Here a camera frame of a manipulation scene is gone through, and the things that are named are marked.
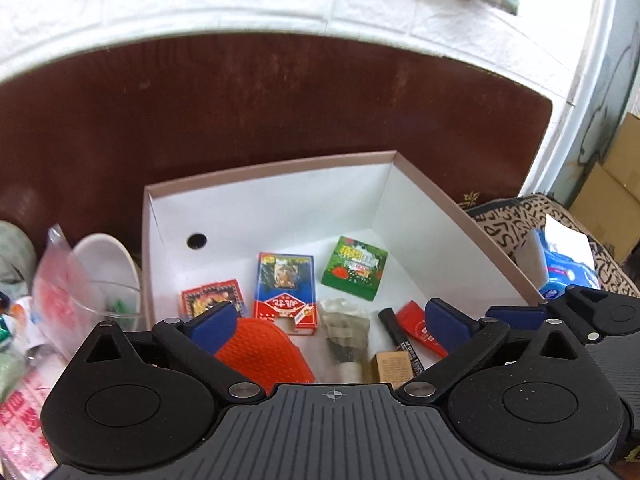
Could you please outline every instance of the metal screw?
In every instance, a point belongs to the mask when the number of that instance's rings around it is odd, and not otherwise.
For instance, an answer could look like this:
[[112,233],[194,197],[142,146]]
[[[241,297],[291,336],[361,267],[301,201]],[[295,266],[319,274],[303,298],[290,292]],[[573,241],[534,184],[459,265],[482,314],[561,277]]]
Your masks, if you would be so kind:
[[436,387],[431,383],[414,381],[404,386],[404,392],[412,397],[431,397],[436,392]]
[[255,383],[236,383],[229,386],[229,394],[238,399],[249,399],[260,393],[260,386]]

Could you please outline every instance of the cardboard box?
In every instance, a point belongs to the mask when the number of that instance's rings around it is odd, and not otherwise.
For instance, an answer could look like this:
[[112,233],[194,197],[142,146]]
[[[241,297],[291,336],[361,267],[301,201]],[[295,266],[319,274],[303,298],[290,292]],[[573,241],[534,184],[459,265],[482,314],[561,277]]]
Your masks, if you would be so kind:
[[599,164],[569,211],[618,263],[640,239],[640,202]]
[[378,352],[371,361],[371,373],[375,382],[391,383],[397,390],[414,378],[409,352]]
[[[189,244],[194,236],[202,243]],[[180,293],[237,280],[255,297],[258,254],[313,256],[319,283],[340,236],[388,251],[370,311],[369,356],[393,350],[376,314],[439,297],[481,317],[496,304],[536,305],[538,291],[441,189],[396,152],[289,160],[182,178],[145,189],[143,304],[149,326],[180,317]],[[292,335],[316,377],[333,367],[321,331]],[[417,348],[423,364],[436,360]]]
[[636,200],[640,201],[640,119],[627,114],[603,164]]

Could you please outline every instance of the black marker pen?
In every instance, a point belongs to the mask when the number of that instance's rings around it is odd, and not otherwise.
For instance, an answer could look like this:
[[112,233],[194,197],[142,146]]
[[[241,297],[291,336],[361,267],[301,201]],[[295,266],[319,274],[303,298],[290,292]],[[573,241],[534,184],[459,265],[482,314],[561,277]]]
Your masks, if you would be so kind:
[[415,353],[414,347],[411,346],[411,343],[409,343],[409,340],[406,338],[404,330],[402,330],[402,327],[398,324],[394,310],[392,308],[383,308],[378,313],[378,318],[385,327],[386,333],[389,334],[391,341],[396,345],[396,349],[399,351],[404,350],[405,352],[409,352],[409,361],[411,361],[411,368],[414,371],[414,377],[420,372],[423,372],[424,366],[422,366],[420,359],[418,359],[418,355]]

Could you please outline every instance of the white cardboard box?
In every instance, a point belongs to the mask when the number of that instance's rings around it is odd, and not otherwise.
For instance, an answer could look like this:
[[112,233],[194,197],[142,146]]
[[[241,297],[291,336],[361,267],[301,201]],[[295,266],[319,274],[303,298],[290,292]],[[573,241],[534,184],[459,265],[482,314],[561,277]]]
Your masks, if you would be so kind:
[[[143,304],[149,325],[178,317],[180,292],[236,279],[250,310],[258,253],[312,254],[316,296],[371,312],[370,357],[393,345],[377,318],[439,297],[472,317],[494,305],[542,300],[506,254],[459,206],[397,152],[291,160],[203,174],[145,189]],[[192,250],[187,238],[207,237]],[[340,235],[389,251],[373,302],[320,284]],[[329,356],[322,330],[292,336],[316,379]],[[425,366],[436,357],[416,349]]]

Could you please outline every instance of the green box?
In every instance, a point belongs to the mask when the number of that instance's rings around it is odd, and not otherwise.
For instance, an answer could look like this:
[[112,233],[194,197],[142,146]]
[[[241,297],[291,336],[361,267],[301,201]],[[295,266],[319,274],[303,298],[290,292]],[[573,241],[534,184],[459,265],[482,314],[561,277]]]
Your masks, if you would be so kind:
[[322,284],[373,301],[388,252],[341,236],[322,275]]

